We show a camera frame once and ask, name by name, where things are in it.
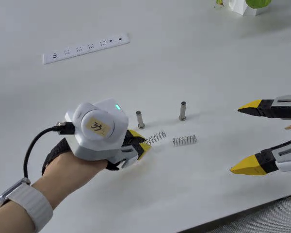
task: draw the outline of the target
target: table surface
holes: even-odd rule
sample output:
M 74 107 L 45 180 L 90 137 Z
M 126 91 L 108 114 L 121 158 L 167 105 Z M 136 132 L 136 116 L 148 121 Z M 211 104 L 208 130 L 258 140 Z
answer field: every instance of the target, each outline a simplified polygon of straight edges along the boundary
M 0 0 L 0 193 L 22 177 L 30 141 L 79 103 L 115 98 L 136 129 L 167 138 L 138 163 L 70 195 L 50 232 L 176 232 L 291 195 L 291 172 L 235 175 L 242 158 L 291 139 L 291 121 L 239 106 L 291 94 L 291 0 L 242 17 L 204 0 Z M 49 65 L 42 53 L 128 32 L 131 43 Z M 187 102 L 187 120 L 178 120 Z M 174 136 L 195 145 L 173 147 Z M 35 181 L 60 140 L 44 136 Z

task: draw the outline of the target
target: electrical outlet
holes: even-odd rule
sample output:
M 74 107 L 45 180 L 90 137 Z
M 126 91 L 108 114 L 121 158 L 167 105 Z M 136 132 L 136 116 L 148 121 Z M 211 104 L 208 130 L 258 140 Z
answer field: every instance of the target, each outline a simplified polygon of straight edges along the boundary
M 87 44 L 80 44 L 77 46 L 66 47 L 63 50 L 56 50 L 50 53 L 43 54 L 43 64 L 57 62 L 67 58 L 84 55 L 90 52 L 109 49 L 119 45 L 128 44 L 130 39 L 126 33 L 107 37 L 108 39 L 101 39 L 97 42 L 90 42 Z

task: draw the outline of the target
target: metal spring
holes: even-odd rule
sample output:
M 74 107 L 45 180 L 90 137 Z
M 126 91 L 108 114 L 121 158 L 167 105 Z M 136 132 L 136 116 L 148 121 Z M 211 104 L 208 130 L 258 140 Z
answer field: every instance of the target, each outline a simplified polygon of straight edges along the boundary
M 194 144 L 196 142 L 197 142 L 197 138 L 196 138 L 195 134 L 190 135 L 190 136 L 174 137 L 173 138 L 174 146 Z
M 145 143 L 152 145 L 153 143 L 158 142 L 165 137 L 166 137 L 166 133 L 164 131 L 160 131 L 154 134 L 153 136 L 147 138 L 145 140 Z

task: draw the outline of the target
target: white pot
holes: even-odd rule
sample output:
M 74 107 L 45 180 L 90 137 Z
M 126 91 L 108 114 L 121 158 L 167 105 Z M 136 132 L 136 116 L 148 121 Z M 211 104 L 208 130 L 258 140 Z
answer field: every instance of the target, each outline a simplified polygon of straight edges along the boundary
M 233 12 L 241 14 L 242 16 L 243 15 L 256 16 L 261 13 L 264 13 L 269 7 L 268 5 L 263 8 L 253 9 L 247 5 L 246 0 L 229 0 L 228 4 Z

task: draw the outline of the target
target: black strap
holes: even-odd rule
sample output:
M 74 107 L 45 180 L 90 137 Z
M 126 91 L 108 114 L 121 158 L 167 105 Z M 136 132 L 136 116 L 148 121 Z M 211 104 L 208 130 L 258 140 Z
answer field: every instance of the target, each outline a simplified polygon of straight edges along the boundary
M 47 158 L 45 159 L 43 166 L 42 166 L 42 175 L 45 171 L 45 168 L 59 155 L 66 153 L 68 151 L 71 151 L 70 146 L 67 143 L 67 140 L 64 138 L 61 140 L 47 155 Z
M 67 143 L 67 140 L 64 138 L 61 140 L 47 155 L 47 158 L 45 159 L 43 166 L 42 166 L 42 175 L 45 171 L 45 168 L 59 155 L 71 151 L 70 146 Z M 121 162 L 118 162 L 116 164 L 113 164 L 108 161 L 106 169 L 110 171 L 118 171 L 119 168 L 117 167 Z

